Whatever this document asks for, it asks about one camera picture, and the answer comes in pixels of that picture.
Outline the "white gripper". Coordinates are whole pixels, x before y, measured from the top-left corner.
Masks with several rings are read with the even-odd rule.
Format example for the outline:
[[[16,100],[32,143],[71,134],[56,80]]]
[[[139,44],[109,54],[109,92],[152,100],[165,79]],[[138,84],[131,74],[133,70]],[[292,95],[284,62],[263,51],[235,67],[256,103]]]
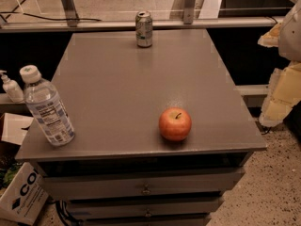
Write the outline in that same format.
[[[301,0],[288,12],[282,23],[275,24],[260,36],[258,45],[278,47],[279,54],[291,61],[283,70],[274,69],[268,94],[261,107],[260,124],[275,127],[301,101]]]

